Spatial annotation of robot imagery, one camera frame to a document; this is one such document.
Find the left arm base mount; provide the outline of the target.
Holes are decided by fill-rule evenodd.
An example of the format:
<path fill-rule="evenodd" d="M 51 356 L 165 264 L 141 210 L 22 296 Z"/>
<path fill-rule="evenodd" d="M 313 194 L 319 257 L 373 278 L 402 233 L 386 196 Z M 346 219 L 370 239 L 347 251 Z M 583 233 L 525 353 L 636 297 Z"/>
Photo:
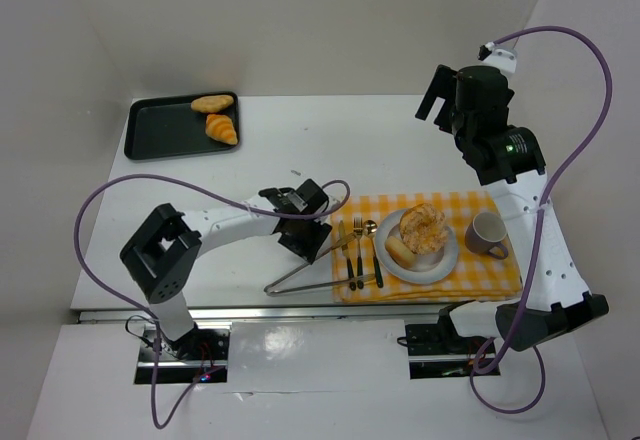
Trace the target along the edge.
<path fill-rule="evenodd" d="M 153 322 L 142 315 L 129 317 L 125 332 L 139 341 L 134 383 L 150 385 L 158 360 L 158 384 L 225 383 L 231 330 L 228 325 L 201 326 L 194 337 L 170 342 L 156 332 Z"/>

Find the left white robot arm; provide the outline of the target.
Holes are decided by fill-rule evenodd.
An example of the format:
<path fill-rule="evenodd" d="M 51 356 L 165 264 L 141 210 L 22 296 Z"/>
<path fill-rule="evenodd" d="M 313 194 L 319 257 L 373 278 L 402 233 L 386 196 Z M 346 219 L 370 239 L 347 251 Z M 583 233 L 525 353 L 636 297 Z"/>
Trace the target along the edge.
<path fill-rule="evenodd" d="M 307 179 L 296 189 L 263 189 L 238 208 L 180 212 L 162 204 L 128 240 L 120 259 L 157 318 L 163 340 L 185 358 L 208 341 L 183 295 L 196 260 L 231 243 L 276 235 L 280 245 L 311 264 L 332 230 L 323 215 L 337 203 Z"/>

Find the small ring bread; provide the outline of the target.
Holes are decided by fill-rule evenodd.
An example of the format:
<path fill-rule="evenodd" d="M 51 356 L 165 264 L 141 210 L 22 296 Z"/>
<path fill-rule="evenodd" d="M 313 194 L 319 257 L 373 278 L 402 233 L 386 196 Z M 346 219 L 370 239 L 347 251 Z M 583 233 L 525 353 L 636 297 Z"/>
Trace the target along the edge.
<path fill-rule="evenodd" d="M 410 269 L 416 262 L 416 255 L 397 237 L 389 236 L 385 241 L 385 250 L 402 268 Z"/>

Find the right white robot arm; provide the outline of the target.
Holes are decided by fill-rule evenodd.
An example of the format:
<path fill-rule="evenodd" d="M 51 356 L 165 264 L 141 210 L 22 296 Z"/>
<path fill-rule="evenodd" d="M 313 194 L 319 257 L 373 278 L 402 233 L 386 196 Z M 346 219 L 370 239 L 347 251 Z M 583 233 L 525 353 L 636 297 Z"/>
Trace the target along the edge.
<path fill-rule="evenodd" d="M 437 67 L 416 113 L 424 120 L 436 99 L 435 125 L 453 136 L 463 160 L 489 193 L 506 227 L 523 290 L 506 301 L 452 304 L 439 313 L 444 339 L 500 338 L 524 351 L 606 315 L 575 266 L 550 199 L 550 179 L 535 135 L 509 123 L 514 96 L 508 77 L 514 51 L 488 43 L 476 65 Z"/>

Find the sugared round bread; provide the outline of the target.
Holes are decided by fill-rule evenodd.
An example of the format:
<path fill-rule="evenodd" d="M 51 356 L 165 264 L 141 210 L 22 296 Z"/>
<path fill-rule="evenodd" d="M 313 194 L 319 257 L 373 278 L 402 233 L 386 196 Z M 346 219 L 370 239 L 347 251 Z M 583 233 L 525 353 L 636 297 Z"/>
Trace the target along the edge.
<path fill-rule="evenodd" d="M 445 215 L 431 203 L 422 203 L 406 210 L 399 222 L 404 245 L 417 255 L 439 251 L 447 242 Z"/>

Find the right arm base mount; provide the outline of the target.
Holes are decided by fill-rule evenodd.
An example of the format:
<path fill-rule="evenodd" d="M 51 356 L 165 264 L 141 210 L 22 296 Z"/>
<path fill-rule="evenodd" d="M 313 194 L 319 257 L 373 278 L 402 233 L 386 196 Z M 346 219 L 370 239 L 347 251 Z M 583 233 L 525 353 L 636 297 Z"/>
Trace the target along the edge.
<path fill-rule="evenodd" d="M 473 361 L 486 341 L 483 336 L 460 336 L 449 320 L 441 319 L 441 310 L 437 305 L 402 317 L 404 332 L 396 343 L 408 355 L 412 380 L 469 377 Z"/>

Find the metal tongs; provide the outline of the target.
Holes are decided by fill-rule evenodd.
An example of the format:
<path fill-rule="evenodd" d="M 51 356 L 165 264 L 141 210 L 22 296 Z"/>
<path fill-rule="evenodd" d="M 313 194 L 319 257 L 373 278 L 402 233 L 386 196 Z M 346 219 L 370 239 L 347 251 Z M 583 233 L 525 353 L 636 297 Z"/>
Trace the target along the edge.
<path fill-rule="evenodd" d="M 316 260 L 319 260 L 325 257 L 329 253 L 332 253 L 334 250 L 337 250 L 342 246 L 348 246 L 354 240 L 355 240 L 355 235 L 353 233 L 347 234 L 344 238 L 338 239 L 329 247 L 327 247 L 326 249 L 318 253 L 316 256 Z M 355 284 L 356 287 L 359 287 L 359 286 L 364 286 L 366 283 L 376 280 L 375 274 L 363 274 L 363 275 L 356 276 L 354 278 L 349 278 L 346 280 L 328 281 L 328 282 L 321 282 L 321 283 L 303 285 L 303 286 L 292 287 L 292 288 L 278 289 L 279 285 L 290 280 L 292 277 L 302 272 L 304 269 L 306 269 L 309 266 L 311 266 L 311 263 L 306 262 L 303 265 L 294 268 L 293 270 L 284 274 L 274 282 L 266 285 L 263 289 L 263 292 L 269 297 L 276 297 L 276 296 L 282 296 L 286 294 L 307 292 L 312 290 L 319 290 L 319 289 L 324 289 L 329 287 L 338 287 L 338 286 L 350 285 L 350 284 Z"/>

